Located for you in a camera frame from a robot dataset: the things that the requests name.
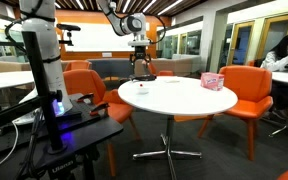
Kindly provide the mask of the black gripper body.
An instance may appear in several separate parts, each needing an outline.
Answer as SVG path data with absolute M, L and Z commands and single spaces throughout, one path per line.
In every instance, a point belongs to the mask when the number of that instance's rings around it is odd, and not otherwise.
M 146 52 L 145 46 L 136 46 L 133 54 L 130 55 L 130 61 L 135 63 L 137 60 L 144 60 L 149 63 L 151 56 Z

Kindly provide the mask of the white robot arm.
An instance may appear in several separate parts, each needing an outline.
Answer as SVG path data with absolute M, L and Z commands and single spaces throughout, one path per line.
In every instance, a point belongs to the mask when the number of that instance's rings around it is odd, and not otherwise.
M 116 3 L 112 0 L 96 0 L 118 36 L 133 34 L 129 46 L 145 49 L 152 41 L 146 36 L 146 18 L 143 13 L 119 17 Z M 59 40 L 55 31 L 55 0 L 19 0 L 22 32 L 34 32 L 37 36 L 37 52 L 41 55 L 50 91 L 59 90 L 63 98 L 53 100 L 52 106 L 57 117 L 63 116 L 73 105 L 68 98 L 64 83 L 59 50 Z

